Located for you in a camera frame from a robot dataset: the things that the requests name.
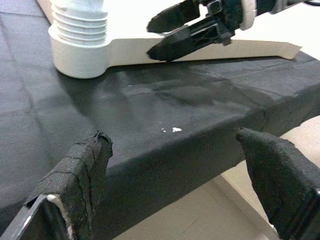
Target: black fabric tablecloth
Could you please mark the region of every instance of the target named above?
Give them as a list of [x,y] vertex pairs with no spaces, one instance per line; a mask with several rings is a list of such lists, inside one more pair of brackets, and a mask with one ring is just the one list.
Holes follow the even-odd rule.
[[54,68],[48,27],[35,1],[0,3],[0,233],[97,129],[114,142],[94,219],[100,240],[235,166],[236,128],[279,136],[320,114],[320,62],[304,53],[113,67],[81,80]]

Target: white speck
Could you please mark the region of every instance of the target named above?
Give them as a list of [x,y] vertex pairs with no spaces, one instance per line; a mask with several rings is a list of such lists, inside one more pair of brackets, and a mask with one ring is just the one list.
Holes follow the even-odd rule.
[[23,229],[27,226],[27,224],[30,222],[31,216],[28,216],[23,224]]
[[181,131],[182,131],[181,128],[178,128],[178,127],[173,127],[173,128],[172,128],[172,132],[173,132],[173,133],[181,132]]

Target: black cloth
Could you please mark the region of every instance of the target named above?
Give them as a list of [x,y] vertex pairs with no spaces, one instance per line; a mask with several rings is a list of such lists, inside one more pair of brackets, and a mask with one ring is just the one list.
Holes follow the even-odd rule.
[[95,130],[113,141],[108,199],[92,226],[100,240],[244,159],[238,127],[279,136],[320,114],[320,62],[304,53],[112,67],[74,79],[54,68],[49,23],[34,1],[16,5],[0,4],[0,232]]

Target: robotic arm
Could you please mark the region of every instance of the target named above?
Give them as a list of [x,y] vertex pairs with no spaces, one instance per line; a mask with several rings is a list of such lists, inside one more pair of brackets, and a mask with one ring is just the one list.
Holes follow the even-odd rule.
[[[170,62],[210,44],[229,45],[235,30],[251,28],[256,16],[277,14],[302,2],[305,0],[185,0],[151,19],[148,32],[170,33],[147,54]],[[308,2],[317,6],[320,1]],[[185,25],[200,17],[199,5],[207,8],[205,18]]]

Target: table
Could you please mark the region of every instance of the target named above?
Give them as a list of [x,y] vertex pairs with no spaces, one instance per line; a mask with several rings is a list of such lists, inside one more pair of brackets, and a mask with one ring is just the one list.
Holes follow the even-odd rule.
[[0,233],[76,140],[114,142],[94,239],[112,239],[243,159],[239,127],[281,135],[320,114],[304,53],[112,67],[74,79],[52,63],[35,1],[0,3]]

